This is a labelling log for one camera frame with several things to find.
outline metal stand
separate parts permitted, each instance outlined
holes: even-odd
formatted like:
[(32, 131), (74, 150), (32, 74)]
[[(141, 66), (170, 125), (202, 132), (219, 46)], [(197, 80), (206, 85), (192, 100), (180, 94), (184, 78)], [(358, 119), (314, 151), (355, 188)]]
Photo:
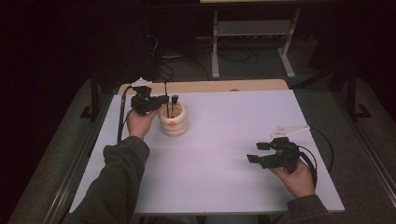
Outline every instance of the metal stand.
[(313, 77), (301, 82), (296, 86), (290, 87), (291, 90), (303, 89), (310, 84), (320, 80), (327, 75), (334, 74), (332, 80), (328, 84), (330, 91), (340, 91), (347, 82), (346, 86), (346, 111), (349, 116), (356, 121), (357, 118), (370, 118), (371, 115), (364, 105), (358, 105), (361, 112), (356, 112), (356, 79), (357, 74), (353, 67), (352, 61), (346, 60), (336, 63), (335, 65), (321, 71)]
[(280, 60), (285, 68), (288, 78), (295, 78), (291, 68), (287, 53), (294, 29), (297, 24), (300, 9), (294, 10), (291, 20), (273, 21), (218, 21), (218, 12), (214, 12), (213, 19), (213, 51), (212, 51), (212, 77), (219, 79), (219, 59), (218, 59), (218, 36), (236, 35), (285, 35), (286, 42), (283, 48), (279, 48)]
[(98, 113), (99, 113), (99, 90), (98, 90), (98, 82), (96, 80), (96, 72), (93, 71), (91, 75), (91, 106), (86, 106), (84, 111), (82, 111), (81, 118), (82, 119), (91, 119), (91, 122), (94, 122)]

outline black cable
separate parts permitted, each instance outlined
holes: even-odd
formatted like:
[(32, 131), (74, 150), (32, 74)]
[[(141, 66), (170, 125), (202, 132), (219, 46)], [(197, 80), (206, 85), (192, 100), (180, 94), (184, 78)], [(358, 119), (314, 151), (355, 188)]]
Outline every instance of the black cable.
[[(258, 54), (259, 53), (253, 54), (251, 56), (251, 55), (249, 55), (249, 53), (247, 51), (233, 49), (230, 45), (225, 45), (224, 48), (228, 48), (230, 53), (226, 53), (227, 49), (222, 49), (222, 50), (218, 50), (218, 55), (225, 61), (229, 61), (229, 62), (232, 62), (232, 63), (254, 64), (254, 63), (257, 63), (257, 61), (259, 60), (258, 59)], [(239, 51), (239, 52), (245, 53), (246, 57), (242, 58), (242, 59), (241, 58), (237, 58), (236, 56), (233, 55), (233, 53), (235, 51)], [(252, 57), (256, 58), (255, 62), (254, 63), (246, 63), (246, 61), (250, 60)]]
[(305, 149), (307, 152), (309, 152), (309, 154), (311, 154), (311, 156), (312, 156), (312, 158), (314, 159), (314, 162), (315, 162), (315, 170), (317, 170), (318, 169), (317, 159), (315, 158), (314, 154), (312, 154), (312, 152), (310, 150), (308, 150), (308, 148), (306, 148), (306, 147), (301, 147), (301, 146), (298, 146), (298, 147)]
[(312, 161), (309, 160), (309, 158), (306, 156), (305, 153), (300, 152), (300, 156), (303, 158), (303, 160), (306, 162), (306, 164), (309, 167), (309, 170), (311, 171), (311, 175), (312, 175), (312, 180), (314, 181), (314, 188), (317, 187), (317, 183), (318, 183), (318, 166), (317, 166), (317, 160), (315, 159), (314, 155), (311, 153), (312, 158), (315, 161), (315, 166), (312, 164)]
[[(245, 40), (248, 40), (248, 38), (244, 38), (243, 40), (239, 41), (239, 44), (240, 44), (242, 47), (245, 47), (244, 43), (242, 43), (242, 42), (245, 41)], [(274, 40), (270, 41), (269, 43), (265, 44), (264, 47), (267, 47), (267, 46), (269, 46), (270, 44), (273, 44), (274, 42), (276, 42), (276, 39), (274, 39)], [(228, 47), (231, 51), (236, 51), (236, 49), (233, 49), (233, 48), (231, 47), (231, 45), (226, 45), (225, 47)], [(262, 50), (259, 50), (259, 51), (257, 51), (257, 52), (251, 50), (252, 55), (249, 55), (249, 53), (248, 53), (247, 51), (243, 51), (243, 50), (238, 50), (238, 51), (241, 51), (241, 52), (246, 53), (247, 57), (246, 57), (245, 59), (238, 59), (238, 58), (236, 58), (235, 56), (233, 56), (233, 53), (231, 52), (231, 53), (228, 54), (228, 55), (229, 55), (230, 57), (232, 56), (232, 57), (234, 57), (234, 58), (236, 58), (236, 59), (227, 58), (226, 56), (224, 56), (225, 53), (224, 53), (222, 50), (218, 50), (218, 55), (219, 55), (222, 59), (224, 59), (224, 60), (226, 60), (226, 61), (229, 61), (229, 62), (233, 62), (233, 63), (243, 63), (243, 64), (254, 64), (254, 63), (257, 63), (257, 62), (259, 61), (259, 54), (262, 52)], [(247, 62), (247, 61), (250, 60), (251, 58), (255, 58), (255, 61), (254, 61), (254, 62), (250, 62), (250, 63)]]
[[(171, 71), (170, 74), (169, 74), (169, 73), (166, 73), (165, 71), (163, 71), (163, 70), (161, 69), (161, 66), (167, 67), (167, 68)], [(174, 73), (175, 73), (175, 72), (174, 72), (174, 70), (173, 70), (173, 68), (172, 68), (171, 66), (169, 66), (169, 65), (167, 65), (167, 64), (160, 64), (159, 67), (158, 67), (158, 69), (160, 70), (160, 76), (161, 76), (161, 78), (163, 79), (163, 82), (164, 82), (164, 83), (168, 83), (170, 80), (175, 81), (175, 79), (174, 79)], [(169, 78), (168, 78), (168, 79), (165, 79), (165, 77), (161, 74), (161, 72), (164, 73), (164, 74), (166, 74), (166, 75), (168, 75)]]
[(154, 47), (152, 47), (152, 50), (148, 51), (148, 53), (151, 54), (152, 57), (154, 57), (155, 50), (156, 50), (156, 48), (158, 47), (158, 44), (159, 44), (158, 39), (157, 39), (157, 37), (155, 37), (155, 35), (146, 35), (146, 37), (149, 37), (150, 39), (152, 38), (152, 39), (155, 40)]
[(166, 63), (193, 63), (193, 64), (196, 64), (196, 65), (200, 66), (204, 70), (204, 72), (206, 74), (206, 79), (208, 81), (210, 80), (209, 73), (206, 71), (206, 68), (203, 65), (201, 65), (200, 63), (198, 63), (198, 62), (196, 62), (194, 60), (187, 60), (187, 59), (185, 59), (185, 60), (177, 60), (177, 59), (174, 59), (173, 61), (166, 62)]
[[(227, 38), (229, 38), (229, 37), (226, 36), (220, 42), (218, 42), (218, 47), (222, 46), (222, 44), (224, 42), (226, 42)], [(198, 55), (200, 55), (200, 54), (211, 52), (211, 50), (213, 50), (213, 40), (212, 40), (212, 38), (210, 38), (209, 43), (207, 43), (206, 45), (197, 47), (196, 52), (197, 52)]]
[(124, 93), (121, 96), (121, 104), (120, 104), (120, 121), (119, 121), (119, 131), (117, 134), (117, 142), (119, 142), (121, 140), (121, 136), (122, 136), (122, 129), (123, 129), (123, 125), (124, 122), (123, 121), (123, 116), (124, 116), (124, 110), (125, 110), (125, 99), (126, 99), (126, 92), (131, 89), (132, 86), (128, 86), (127, 88), (125, 88)]
[(125, 126), (125, 122), (126, 122), (126, 120), (128, 119), (128, 117), (129, 117), (129, 115), (131, 114), (131, 112), (132, 112), (132, 110), (128, 111), (128, 114), (126, 114), (126, 117), (125, 117), (125, 119), (124, 119), (124, 122), (122, 123), (122, 129), (123, 129), (123, 126)]
[(321, 131), (319, 131), (316, 128), (311, 127), (311, 130), (314, 130), (315, 132), (319, 133), (327, 142), (327, 144), (329, 144), (329, 148), (330, 148), (330, 152), (331, 152), (331, 158), (330, 158), (330, 164), (329, 164), (329, 168), (327, 168), (327, 171), (330, 172), (332, 170), (332, 165), (334, 163), (334, 148), (332, 147), (332, 143), (330, 142), (330, 140), (324, 135), (324, 133), (322, 133)]

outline hand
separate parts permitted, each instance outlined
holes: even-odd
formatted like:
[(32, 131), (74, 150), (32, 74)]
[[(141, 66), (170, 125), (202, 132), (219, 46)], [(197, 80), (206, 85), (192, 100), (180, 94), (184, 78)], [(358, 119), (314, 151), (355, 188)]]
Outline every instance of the hand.
[(297, 168), (292, 174), (284, 168), (273, 168), (271, 171), (282, 180), (294, 197), (302, 198), (316, 194), (311, 172), (301, 160), (298, 160)]
[(129, 115), (126, 120), (129, 136), (136, 136), (143, 140), (146, 134), (149, 132), (151, 122), (158, 114), (158, 111), (159, 109), (151, 111), (146, 116), (141, 116), (134, 110), (129, 111)]

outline finger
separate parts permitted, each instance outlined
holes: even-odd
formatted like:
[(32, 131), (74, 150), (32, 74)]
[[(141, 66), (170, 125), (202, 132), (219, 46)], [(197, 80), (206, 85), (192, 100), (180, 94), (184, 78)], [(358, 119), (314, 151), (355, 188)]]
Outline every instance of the finger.
[(283, 169), (281, 168), (272, 168), (270, 169), (275, 175), (279, 176), (279, 178), (284, 178), (288, 175)]
[(160, 108), (153, 110), (153, 111), (149, 112), (148, 116), (153, 119), (159, 113), (159, 111), (160, 111)]
[(302, 170), (305, 167), (308, 168), (308, 166), (302, 160), (297, 161), (297, 169), (296, 170)]

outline black strap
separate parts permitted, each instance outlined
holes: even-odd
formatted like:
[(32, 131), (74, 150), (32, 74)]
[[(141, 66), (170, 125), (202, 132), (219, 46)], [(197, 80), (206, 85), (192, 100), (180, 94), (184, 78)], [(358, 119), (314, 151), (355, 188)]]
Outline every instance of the black strap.
[(317, 167), (315, 167), (314, 164), (312, 164), (312, 161), (309, 160), (309, 158), (305, 155), (305, 153), (300, 152), (300, 156), (308, 164), (309, 170), (311, 171), (312, 180), (314, 181), (314, 187), (316, 188), (317, 187), (317, 183), (318, 183)]

